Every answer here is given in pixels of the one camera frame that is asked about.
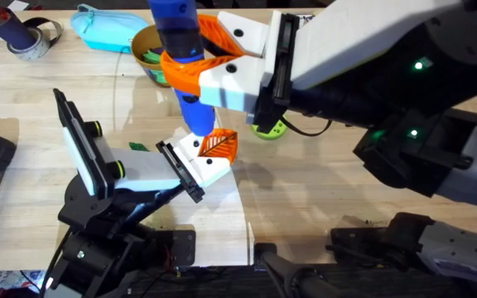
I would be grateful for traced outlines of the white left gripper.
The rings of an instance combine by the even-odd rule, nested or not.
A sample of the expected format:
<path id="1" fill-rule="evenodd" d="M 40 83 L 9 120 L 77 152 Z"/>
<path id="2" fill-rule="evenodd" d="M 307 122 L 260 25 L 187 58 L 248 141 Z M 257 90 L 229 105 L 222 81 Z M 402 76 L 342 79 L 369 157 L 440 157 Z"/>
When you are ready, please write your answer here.
<path id="1" fill-rule="evenodd" d="M 207 187 L 226 175 L 237 156 L 238 133 L 215 128 L 205 137 L 191 133 L 179 142 L 197 175 L 186 166 L 170 143 L 159 142 L 158 151 L 112 148 L 105 140 L 91 152 L 69 144 L 77 176 L 65 191 L 59 220 L 77 230 L 119 230 L 135 224 L 163 204 L 186 192 L 196 203 Z"/>

